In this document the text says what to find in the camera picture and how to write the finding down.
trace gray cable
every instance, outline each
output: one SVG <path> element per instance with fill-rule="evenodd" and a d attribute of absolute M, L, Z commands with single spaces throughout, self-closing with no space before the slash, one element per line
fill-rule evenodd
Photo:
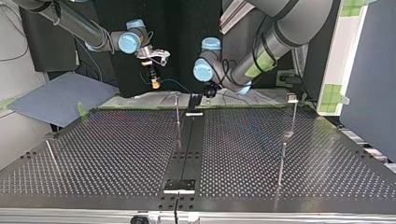
<path fill-rule="evenodd" d="M 79 41 L 79 39 L 77 37 L 75 37 L 74 35 L 73 35 L 73 37 L 76 39 L 78 44 L 85 50 L 85 52 L 87 53 L 88 57 L 90 57 L 91 61 L 95 64 L 95 66 L 96 66 L 96 68 L 98 69 L 98 72 L 99 72 L 99 81 L 103 82 L 103 74 L 102 74 L 102 70 L 100 69 L 99 65 L 97 64 L 95 59 L 91 56 L 91 53 L 81 43 L 81 41 Z"/>
<path fill-rule="evenodd" d="M 22 24 L 22 19 L 20 18 L 20 15 L 18 14 L 18 12 L 11 6 L 3 4 L 0 5 L 0 12 L 3 14 L 3 16 L 8 20 L 8 22 L 12 25 L 12 27 L 14 27 L 14 29 L 20 33 L 20 35 L 22 35 L 23 37 L 25 37 L 25 34 L 23 33 L 23 31 L 20 30 L 20 28 L 18 28 L 17 25 L 15 25 L 15 23 L 12 21 L 12 19 L 7 15 L 7 13 L 1 8 L 1 7 L 6 7 L 9 10 L 11 10 L 12 13 L 14 13 L 14 15 L 18 18 L 18 20 L 20 21 L 20 24 Z"/>
<path fill-rule="evenodd" d="M 5 4 L 5 3 L 3 3 L 3 2 L 0 2 L 0 12 L 1 12 L 1 14 L 7 19 L 7 21 L 12 25 L 12 27 L 18 32 L 18 34 L 20 34 L 20 35 L 21 35 L 22 37 L 24 37 L 25 40 L 26 40 L 26 36 L 25 36 L 25 34 L 23 33 L 23 31 L 21 31 L 21 30 L 18 28 L 18 26 L 12 21 L 12 19 L 7 15 L 7 13 L 2 9 L 2 7 L 6 7 L 6 8 L 8 8 L 8 9 L 10 9 L 10 10 L 12 11 L 12 13 L 15 14 L 15 16 L 18 18 L 18 20 L 19 20 L 20 23 L 21 23 L 21 18 L 20 18 L 20 16 L 19 16 L 18 12 L 17 12 L 13 7 L 7 5 L 7 4 Z M 15 57 L 12 57 L 12 58 L 0 59 L 0 63 L 17 60 L 17 59 L 19 59 L 19 58 L 25 56 L 26 53 L 28 52 L 28 50 L 29 50 L 29 45 L 28 45 L 27 40 L 26 40 L 26 49 L 24 50 L 24 52 L 23 52 L 22 54 L 20 54 L 20 55 L 18 55 L 18 56 L 15 56 Z"/>

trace gray wall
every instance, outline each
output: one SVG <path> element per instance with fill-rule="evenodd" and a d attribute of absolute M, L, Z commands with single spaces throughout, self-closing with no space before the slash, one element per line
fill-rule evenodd
<path fill-rule="evenodd" d="M 361 33 L 341 121 L 396 161 L 396 1 L 370 4 Z"/>

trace metal clamp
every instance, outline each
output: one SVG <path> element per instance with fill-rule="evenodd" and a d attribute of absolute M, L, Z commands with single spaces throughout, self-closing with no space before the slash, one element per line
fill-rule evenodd
<path fill-rule="evenodd" d="M 164 50 L 164 49 L 152 49 L 151 45 L 145 46 L 137 51 L 136 58 L 138 59 L 150 59 L 156 64 L 159 64 L 160 66 L 164 67 L 168 63 L 168 58 L 171 56 L 171 53 L 169 51 Z M 154 58 L 161 58 L 161 60 L 158 62 Z"/>

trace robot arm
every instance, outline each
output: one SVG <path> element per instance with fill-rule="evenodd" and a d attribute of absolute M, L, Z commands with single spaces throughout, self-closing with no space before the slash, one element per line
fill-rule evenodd
<path fill-rule="evenodd" d="M 121 50 L 127 54 L 135 54 L 142 64 L 147 67 L 152 88 L 160 88 L 160 78 L 154 63 L 166 66 L 170 53 L 156 49 L 150 45 L 152 36 L 146 30 L 141 20 L 126 23 L 127 31 L 112 32 L 111 34 L 94 21 L 85 18 L 75 11 L 65 1 L 60 0 L 13 0 L 24 9 L 39 13 L 59 25 L 72 35 L 85 41 L 91 51 Z"/>
<path fill-rule="evenodd" d="M 224 71 L 219 56 L 220 42 L 209 37 L 203 41 L 202 53 L 193 70 L 202 82 L 216 83 L 242 94 L 249 90 L 255 77 L 273 69 L 289 50 L 309 42 L 327 20 L 332 7 L 332 0 L 246 1 L 276 20 L 256 44 L 255 55 L 249 53 L 235 69 Z"/>

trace white cable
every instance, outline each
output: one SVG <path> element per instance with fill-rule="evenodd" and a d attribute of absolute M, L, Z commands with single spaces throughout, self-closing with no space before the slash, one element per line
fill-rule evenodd
<path fill-rule="evenodd" d="M 103 74 L 102 74 L 102 70 L 100 69 L 99 65 L 97 64 L 95 59 L 91 56 L 91 53 L 81 43 L 81 41 L 79 41 L 79 39 L 76 36 L 73 35 L 73 37 L 76 39 L 78 44 L 85 50 L 85 52 L 87 53 L 88 57 L 90 57 L 91 61 L 95 64 L 95 66 L 96 66 L 96 68 L 98 69 L 98 72 L 99 72 L 99 81 L 103 82 Z"/>

